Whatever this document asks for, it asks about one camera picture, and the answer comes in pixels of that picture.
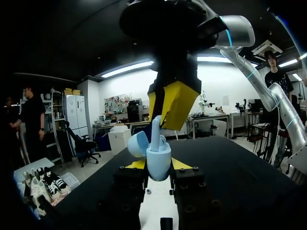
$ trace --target blue bin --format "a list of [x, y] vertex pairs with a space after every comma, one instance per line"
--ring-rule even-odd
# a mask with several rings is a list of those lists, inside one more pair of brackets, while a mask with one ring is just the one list
[[109, 135], [107, 133], [102, 135], [96, 135], [95, 141], [98, 145], [99, 151], [108, 151], [111, 150], [111, 145], [109, 141]]

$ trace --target light blue plastic part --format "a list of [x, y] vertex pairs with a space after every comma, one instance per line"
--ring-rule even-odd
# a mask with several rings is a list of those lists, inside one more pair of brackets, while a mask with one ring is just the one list
[[149, 145], [144, 131], [134, 134], [128, 140], [128, 151], [135, 157], [146, 157], [146, 149]]
[[168, 177], [171, 165], [171, 148], [166, 138], [160, 135], [161, 116], [153, 120], [152, 142], [143, 131], [133, 135], [128, 140], [128, 150], [135, 157], [147, 157], [147, 168], [151, 178], [155, 181], [163, 181]]

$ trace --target fluorescent light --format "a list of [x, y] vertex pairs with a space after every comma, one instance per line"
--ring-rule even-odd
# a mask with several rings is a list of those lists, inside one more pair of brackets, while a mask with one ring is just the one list
[[225, 57], [197, 57], [197, 61], [231, 63], [231, 61]]
[[302, 79], [298, 76], [297, 73], [294, 73], [294, 74], [292, 74], [292, 75], [293, 75], [293, 77], [295, 77], [295, 78], [298, 79], [299, 81], [302, 81]]
[[117, 69], [115, 71], [103, 74], [103, 75], [101, 75], [101, 77], [108, 78], [108, 77], [111, 77], [111, 76], [114, 76], [114, 75], [117, 75], [117, 74], [129, 71], [129, 70], [132, 70], [132, 69], [137, 69], [137, 68], [142, 68], [142, 67], [146, 67], [146, 66], [151, 66], [153, 63], [154, 63], [153, 61], [147, 61], [147, 62], [135, 64], [135, 65], [132, 65], [132, 66], [127, 66], [127, 67], [124, 67], [124, 68], [121, 68], [121, 69]]
[[299, 59], [299, 60], [302, 60], [302, 59], [304, 59], [305, 57], [307, 57], [307, 53], [303, 54], [303, 55], [300, 56], [298, 59]]
[[291, 64], [294, 64], [294, 63], [297, 63], [297, 60], [296, 59], [293, 59], [291, 61], [287, 61], [281, 65], [279, 65], [279, 67], [284, 67], [284, 66], [288, 66], [288, 65], [291, 65]]

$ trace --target black sneaker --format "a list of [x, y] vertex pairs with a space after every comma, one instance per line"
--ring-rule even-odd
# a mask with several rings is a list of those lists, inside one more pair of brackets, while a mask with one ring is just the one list
[[45, 182], [44, 182], [46, 188], [48, 189], [48, 192], [52, 198], [53, 201], [55, 201], [60, 196], [59, 188], [55, 185], [53, 180], [49, 178], [48, 176], [45, 176]]
[[43, 168], [38, 168], [37, 173], [38, 173], [38, 176], [39, 176], [39, 180], [42, 181], [44, 184], [46, 184], [46, 180], [45, 180], [46, 175], [44, 173]]
[[45, 167], [46, 177], [50, 178], [58, 187], [60, 193], [71, 192], [71, 188], [60, 178], [60, 176], [50, 171], [48, 167]]

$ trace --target man in black shirt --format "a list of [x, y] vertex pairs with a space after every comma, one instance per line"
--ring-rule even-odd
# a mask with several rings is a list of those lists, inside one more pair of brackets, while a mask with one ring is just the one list
[[[289, 77], [286, 73], [282, 72], [282, 70], [277, 68], [277, 61], [274, 53], [272, 51], [266, 51], [264, 53], [266, 60], [268, 61], [271, 71], [265, 75], [265, 83], [269, 88], [274, 82], [279, 84], [283, 89], [286, 96], [292, 101], [291, 91], [293, 91], [292, 83], [289, 80]], [[269, 120], [266, 122], [271, 123], [272, 125], [276, 126], [278, 123], [278, 111], [277, 108], [274, 109], [268, 116]], [[282, 119], [280, 118], [280, 127], [282, 129], [286, 129], [285, 124], [283, 123]], [[266, 160], [269, 161], [274, 149], [275, 141], [277, 137], [277, 131], [271, 134], [270, 146], [268, 149], [268, 154]], [[286, 146], [287, 139], [280, 137], [278, 152], [275, 157], [274, 166], [278, 167], [280, 165], [280, 161], [283, 157], [284, 148]]]
[[22, 122], [26, 128], [26, 145], [30, 162], [35, 162], [45, 156], [44, 138], [45, 107], [42, 99], [33, 94], [32, 88], [25, 89], [28, 99], [20, 114], [20, 119], [13, 125], [19, 127]]

